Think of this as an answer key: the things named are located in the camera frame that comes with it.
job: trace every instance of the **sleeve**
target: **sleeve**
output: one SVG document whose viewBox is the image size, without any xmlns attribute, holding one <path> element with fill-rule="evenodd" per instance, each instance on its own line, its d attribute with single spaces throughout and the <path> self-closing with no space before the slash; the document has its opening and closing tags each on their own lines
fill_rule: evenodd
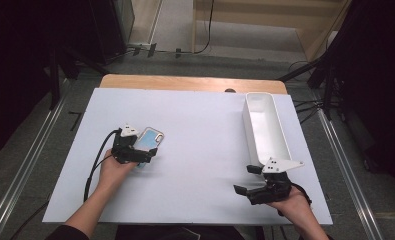
<svg viewBox="0 0 395 240">
<path fill-rule="evenodd" d="M 80 230 L 67 226 L 61 225 L 54 230 L 46 240 L 89 240 L 85 233 L 81 232 Z"/>
</svg>

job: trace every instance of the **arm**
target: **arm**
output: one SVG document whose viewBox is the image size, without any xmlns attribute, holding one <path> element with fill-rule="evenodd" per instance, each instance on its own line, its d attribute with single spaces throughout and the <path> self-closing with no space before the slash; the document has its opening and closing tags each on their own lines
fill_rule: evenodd
<svg viewBox="0 0 395 240">
<path fill-rule="evenodd" d="M 105 157 L 110 155 L 111 151 L 108 150 Z M 94 193 L 66 221 L 65 225 L 80 230 L 90 238 L 107 202 L 136 165 L 137 163 L 120 164 L 114 157 L 107 158 L 102 163 L 100 179 Z"/>
<path fill-rule="evenodd" d="M 328 236 L 313 215 L 306 198 L 297 188 L 292 187 L 288 199 L 268 205 L 281 211 L 304 239 L 328 240 Z"/>
</svg>

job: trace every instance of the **black cloth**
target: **black cloth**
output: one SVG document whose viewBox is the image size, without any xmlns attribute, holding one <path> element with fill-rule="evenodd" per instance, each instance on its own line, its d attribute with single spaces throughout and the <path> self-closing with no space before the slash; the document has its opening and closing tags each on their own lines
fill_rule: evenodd
<svg viewBox="0 0 395 240">
<path fill-rule="evenodd" d="M 59 240 L 59 239 L 64 239 L 64 240 L 89 240 L 87 235 L 85 233 L 81 232 L 80 230 L 67 226 L 67 225 L 61 225 L 56 230 L 54 230 L 53 233 L 50 234 L 46 238 L 46 240 Z"/>
<path fill-rule="evenodd" d="M 80 230 L 59 226 L 46 240 L 89 240 Z M 244 240 L 234 227 L 121 225 L 116 240 Z"/>
<path fill-rule="evenodd" d="M 40 2 L 0 0 L 0 150 L 50 90 Z"/>
<path fill-rule="evenodd" d="M 327 237 L 329 240 L 334 240 L 334 238 L 332 238 L 330 235 L 327 234 Z M 304 240 L 304 238 L 302 236 L 299 237 L 299 240 Z"/>
</svg>

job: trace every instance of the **forearm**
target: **forearm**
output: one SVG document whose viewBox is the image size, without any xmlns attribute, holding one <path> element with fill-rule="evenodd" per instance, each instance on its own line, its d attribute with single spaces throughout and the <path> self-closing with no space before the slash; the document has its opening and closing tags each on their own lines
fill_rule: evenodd
<svg viewBox="0 0 395 240">
<path fill-rule="evenodd" d="M 322 227 L 319 225 L 310 209 L 292 213 L 287 217 L 293 224 L 296 231 L 306 240 L 328 239 Z"/>
<path fill-rule="evenodd" d="M 100 216 L 110 200 L 110 190 L 95 191 L 87 201 L 66 221 L 65 225 L 74 227 L 91 238 Z"/>
</svg>

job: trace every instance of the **black cable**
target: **black cable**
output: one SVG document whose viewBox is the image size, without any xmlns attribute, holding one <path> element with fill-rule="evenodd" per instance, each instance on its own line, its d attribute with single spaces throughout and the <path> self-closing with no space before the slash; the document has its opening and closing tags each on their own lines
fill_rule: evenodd
<svg viewBox="0 0 395 240">
<path fill-rule="evenodd" d="M 271 233 L 272 233 L 272 240 L 275 240 L 275 235 L 274 235 L 274 227 L 271 226 Z"/>
<path fill-rule="evenodd" d="M 294 107 L 298 108 L 298 107 L 305 105 L 305 104 L 314 104 L 316 106 L 319 106 L 319 105 L 322 105 L 323 103 L 322 103 L 322 101 L 306 101 L 306 102 L 301 102 L 299 104 L 296 104 L 296 105 L 294 105 Z"/>
<path fill-rule="evenodd" d="M 116 59 L 134 52 L 133 50 L 128 51 L 128 48 L 130 48 L 130 47 L 126 48 L 127 51 L 125 53 L 122 53 L 117 56 L 106 59 L 106 62 L 108 62 L 108 63 L 104 64 L 103 66 L 108 66 L 108 65 L 112 64 L 114 61 L 116 61 Z"/>
<path fill-rule="evenodd" d="M 154 50 L 154 52 L 156 52 L 156 53 L 171 53 L 171 54 L 190 54 L 190 55 L 195 55 L 195 54 L 200 54 L 200 53 L 202 53 L 202 52 L 204 52 L 206 49 L 207 49 L 207 47 L 209 46 L 209 44 L 210 44 L 210 37 L 211 37 L 211 29 L 212 29 L 212 17 L 213 17 L 213 6 L 214 6 L 214 4 L 215 4 L 215 0 L 212 0 L 212 6 L 211 6 L 211 8 L 210 8 L 210 17 L 209 17 L 209 33 L 208 33 L 208 40 L 207 40 L 207 43 L 206 43 L 206 46 L 202 49 L 202 50 L 200 50 L 200 51 L 197 51 L 197 52 L 172 52 L 172 51 L 163 51 L 163 50 Z M 140 51 L 147 51 L 147 52 L 149 52 L 150 50 L 148 50 L 148 49 L 146 49 L 146 48 L 139 48 L 139 50 Z"/>
<path fill-rule="evenodd" d="M 308 62 L 308 61 L 296 61 L 296 62 L 293 62 L 293 63 L 288 67 L 288 73 L 291 72 L 291 67 L 294 66 L 294 65 L 297 64 L 297 63 L 307 63 L 307 64 L 310 65 L 310 62 Z M 295 78 L 295 77 L 293 77 L 293 79 L 296 80 L 296 81 L 305 81 L 304 79 L 297 79 L 297 78 Z"/>
<path fill-rule="evenodd" d="M 84 191 L 84 202 L 88 199 L 88 193 L 90 190 L 90 185 L 91 185 L 91 181 L 92 181 L 92 175 L 94 174 L 95 169 L 97 168 L 97 166 L 99 164 L 97 164 L 98 159 L 100 158 L 101 152 L 104 149 L 104 146 L 106 146 L 107 141 L 109 140 L 109 138 L 115 134 L 115 133 L 119 133 L 121 130 L 113 130 L 111 133 L 109 133 L 109 135 L 107 135 L 106 139 L 104 139 L 103 144 L 100 147 L 100 150 L 98 151 L 97 157 L 94 160 L 94 164 L 92 165 L 92 169 L 90 172 L 90 176 L 87 179 L 87 183 L 85 184 L 85 191 Z"/>
<path fill-rule="evenodd" d="M 308 108 L 298 109 L 298 110 L 296 110 L 296 113 L 305 112 L 305 111 L 308 111 L 308 110 L 311 110 L 311 109 L 314 109 L 314 108 L 320 108 L 320 106 L 318 106 L 318 105 L 313 105 L 313 106 L 308 107 Z"/>
<path fill-rule="evenodd" d="M 313 115 L 316 114 L 316 112 L 319 111 L 320 108 L 315 108 L 306 118 L 300 121 L 300 124 L 306 122 L 309 118 L 313 117 Z"/>
<path fill-rule="evenodd" d="M 23 231 L 25 226 L 36 216 L 40 213 L 45 207 L 47 207 L 50 201 L 46 201 L 40 208 L 38 208 L 26 221 L 17 229 L 17 231 L 13 234 L 10 240 L 15 240 L 19 237 L 19 234 Z"/>
<path fill-rule="evenodd" d="M 322 102 L 323 101 L 323 99 L 321 98 L 321 99 L 315 99 L 315 100 L 293 100 L 293 102 L 304 102 L 304 103 L 306 103 L 306 102 Z"/>
<path fill-rule="evenodd" d="M 204 52 L 206 50 L 206 48 L 209 46 L 209 43 L 210 43 L 210 29 L 212 27 L 212 16 L 213 16 L 213 5 L 214 4 L 215 4 L 215 0 L 212 0 L 212 7 L 210 9 L 210 17 L 209 17 L 209 39 L 207 40 L 206 46 L 202 50 L 200 50 L 198 52 L 194 52 L 194 54 L 199 54 L 199 53 Z"/>
<path fill-rule="evenodd" d="M 284 228 L 282 226 L 279 226 L 279 228 L 281 229 L 282 237 L 284 238 L 284 240 L 288 240 L 287 236 L 285 235 Z"/>
</svg>

